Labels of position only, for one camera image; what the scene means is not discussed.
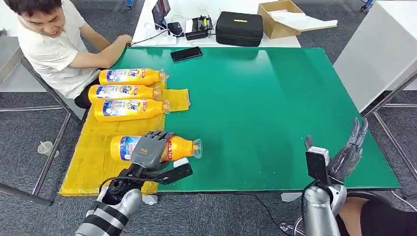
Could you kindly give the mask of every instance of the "black zippered case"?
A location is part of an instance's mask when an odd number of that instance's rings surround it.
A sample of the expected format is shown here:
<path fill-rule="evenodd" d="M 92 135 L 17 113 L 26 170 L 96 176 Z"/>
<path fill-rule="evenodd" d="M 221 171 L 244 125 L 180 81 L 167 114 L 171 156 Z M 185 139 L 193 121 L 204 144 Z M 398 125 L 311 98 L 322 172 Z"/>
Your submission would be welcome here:
<path fill-rule="evenodd" d="M 262 17 L 222 11 L 216 23 L 216 41 L 220 44 L 258 47 L 264 35 Z"/>

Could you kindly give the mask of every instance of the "man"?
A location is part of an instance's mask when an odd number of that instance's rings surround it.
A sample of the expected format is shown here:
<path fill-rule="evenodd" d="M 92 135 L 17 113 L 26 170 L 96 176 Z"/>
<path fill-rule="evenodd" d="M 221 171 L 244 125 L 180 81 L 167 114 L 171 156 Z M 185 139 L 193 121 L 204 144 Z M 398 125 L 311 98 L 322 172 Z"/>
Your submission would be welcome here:
<path fill-rule="evenodd" d="M 111 67 L 129 35 L 110 44 L 88 25 L 70 0 L 5 0 L 18 14 L 22 52 L 51 87 L 81 108 L 89 108 L 88 89 L 98 84 L 98 68 Z M 81 36 L 100 53 L 89 53 Z"/>

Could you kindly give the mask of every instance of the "bottle cap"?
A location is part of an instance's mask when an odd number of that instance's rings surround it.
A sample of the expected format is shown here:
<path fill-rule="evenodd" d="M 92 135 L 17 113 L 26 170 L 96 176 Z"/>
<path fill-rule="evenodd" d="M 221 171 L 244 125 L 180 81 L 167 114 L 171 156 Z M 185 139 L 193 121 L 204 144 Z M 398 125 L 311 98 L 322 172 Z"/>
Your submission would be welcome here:
<path fill-rule="evenodd" d="M 203 156 L 203 142 L 201 139 L 193 141 L 193 156 L 200 159 Z"/>
<path fill-rule="evenodd" d="M 168 79 L 169 75 L 165 74 L 165 70 L 159 70 L 159 81 L 165 82 Z"/>
<path fill-rule="evenodd" d="M 162 100 L 161 87 L 155 86 L 153 88 L 153 99 L 156 100 L 156 101 Z"/>
<path fill-rule="evenodd" d="M 171 111 L 170 111 L 170 106 L 169 106 L 169 102 L 168 102 L 168 100 L 164 100 L 163 102 L 162 102 L 162 111 L 165 113 L 165 114 L 169 114 Z"/>

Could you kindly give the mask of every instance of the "man's arm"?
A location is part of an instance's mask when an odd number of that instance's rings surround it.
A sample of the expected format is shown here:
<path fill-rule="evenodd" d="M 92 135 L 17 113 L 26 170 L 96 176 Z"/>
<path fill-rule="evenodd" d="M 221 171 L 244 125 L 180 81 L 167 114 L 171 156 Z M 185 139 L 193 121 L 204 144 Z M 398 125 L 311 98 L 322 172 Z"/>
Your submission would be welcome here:
<path fill-rule="evenodd" d="M 81 36 L 90 42 L 96 49 L 102 52 L 110 46 L 109 41 L 97 33 L 89 24 L 85 23 L 80 27 Z"/>
<path fill-rule="evenodd" d="M 110 68 L 118 61 L 126 44 L 131 42 L 131 36 L 122 35 L 114 43 L 101 51 L 101 53 L 95 54 L 79 51 L 70 66 L 76 68 Z"/>

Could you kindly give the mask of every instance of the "black shorts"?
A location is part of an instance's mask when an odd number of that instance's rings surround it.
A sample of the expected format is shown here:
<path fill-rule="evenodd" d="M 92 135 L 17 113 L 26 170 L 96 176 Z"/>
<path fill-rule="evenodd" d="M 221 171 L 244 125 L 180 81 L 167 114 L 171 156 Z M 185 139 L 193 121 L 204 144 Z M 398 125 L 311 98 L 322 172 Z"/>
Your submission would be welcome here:
<path fill-rule="evenodd" d="M 349 236 L 340 216 L 340 234 Z M 417 236 L 417 212 L 404 212 L 381 201 L 369 200 L 360 211 L 362 236 Z"/>
<path fill-rule="evenodd" d="M 87 85 L 84 90 L 74 99 L 75 105 L 77 107 L 88 109 L 91 107 L 91 102 L 89 99 L 89 89 L 93 85 L 99 85 L 100 82 L 98 81 L 98 78 L 95 79 L 93 82 L 91 82 L 89 85 Z"/>

